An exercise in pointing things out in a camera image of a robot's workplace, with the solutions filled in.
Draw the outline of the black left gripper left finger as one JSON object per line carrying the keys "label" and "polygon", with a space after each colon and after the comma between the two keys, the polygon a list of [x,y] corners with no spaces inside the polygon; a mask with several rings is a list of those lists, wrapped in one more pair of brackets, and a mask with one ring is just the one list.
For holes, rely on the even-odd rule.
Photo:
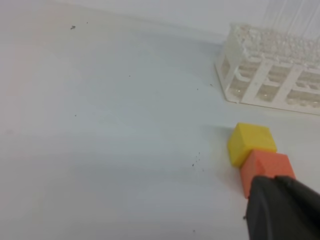
{"label": "black left gripper left finger", "polygon": [[254,177],[245,213],[249,239],[306,240],[308,219],[293,194],[307,189],[291,177]]}

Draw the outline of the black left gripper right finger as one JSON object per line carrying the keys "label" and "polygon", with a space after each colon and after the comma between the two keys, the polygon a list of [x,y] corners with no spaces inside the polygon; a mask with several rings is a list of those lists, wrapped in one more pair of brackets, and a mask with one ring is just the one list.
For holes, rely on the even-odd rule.
{"label": "black left gripper right finger", "polygon": [[320,194],[289,176],[276,176],[275,181],[288,194],[299,219],[316,240],[320,239]]}

